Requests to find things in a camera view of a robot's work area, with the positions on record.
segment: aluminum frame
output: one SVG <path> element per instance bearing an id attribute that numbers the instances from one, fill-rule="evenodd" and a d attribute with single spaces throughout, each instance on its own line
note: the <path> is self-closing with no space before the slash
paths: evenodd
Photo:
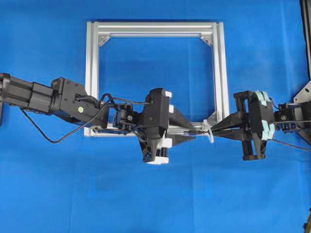
<path id="1" fill-rule="evenodd" d="M 210 125 L 229 115 L 229 97 L 225 60 L 224 24 L 222 22 L 87 22 L 86 92 L 98 99 L 99 47 L 112 37 L 199 37 L 212 47 L 215 112 L 207 118 Z M 207 131 L 204 122 L 192 122 L 197 130 Z M 169 133 L 183 134 L 185 129 L 169 126 Z M 94 133 L 84 129 L 85 136 L 123 136 Z"/>

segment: small white object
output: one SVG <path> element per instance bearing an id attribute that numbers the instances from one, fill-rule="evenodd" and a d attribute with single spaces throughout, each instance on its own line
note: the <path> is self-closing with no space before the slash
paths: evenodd
<path id="1" fill-rule="evenodd" d="M 168 164 L 168 163 L 169 163 L 168 157 L 160 157 L 160 156 L 156 156 L 154 161 L 148 162 L 148 164 L 153 165 Z"/>
<path id="2" fill-rule="evenodd" d="M 203 120 L 202 130 L 203 131 L 209 131 L 209 134 L 207 134 L 209 142 L 210 143 L 214 143 L 213 132 L 212 132 L 212 129 L 211 129 L 211 127 L 210 127 L 210 125 L 209 125 L 209 123 L 208 123 L 208 121 L 206 119 Z"/>
<path id="3" fill-rule="evenodd" d="M 79 113 L 82 113 L 84 111 L 83 107 L 78 108 Z"/>
<path id="4" fill-rule="evenodd" d="M 160 150 L 163 147 L 172 148 L 172 146 L 173 146 L 173 139 L 166 138 L 165 134 L 164 134 L 163 137 L 160 139 L 158 145 L 157 145 L 157 149 Z"/>
<path id="5" fill-rule="evenodd" d="M 165 96 L 172 98 L 172 93 L 170 91 L 165 91 Z"/>
<path id="6" fill-rule="evenodd" d="M 174 105 L 169 106 L 169 113 L 174 113 Z"/>

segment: blue backdrop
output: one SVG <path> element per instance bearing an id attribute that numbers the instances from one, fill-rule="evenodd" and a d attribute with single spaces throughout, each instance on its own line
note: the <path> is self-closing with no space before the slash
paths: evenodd
<path id="1" fill-rule="evenodd" d="M 297 0 L 1 0 L 0 71 L 84 83 L 90 20 L 223 21 L 231 112 L 235 92 L 265 90 L 283 103 L 308 81 Z M 163 86 L 191 120 L 213 111 L 210 48 L 198 38 L 114 38 L 100 61 L 101 93 L 140 101 Z M 34 119 L 54 139 L 75 128 Z M 198 137 L 170 149 L 168 165 L 149 166 L 133 137 L 78 132 L 51 145 L 7 105 L 0 135 L 3 233 L 292 233 L 303 231 L 311 205 L 310 153 L 273 142 L 267 159 L 243 162 L 240 142 Z"/>

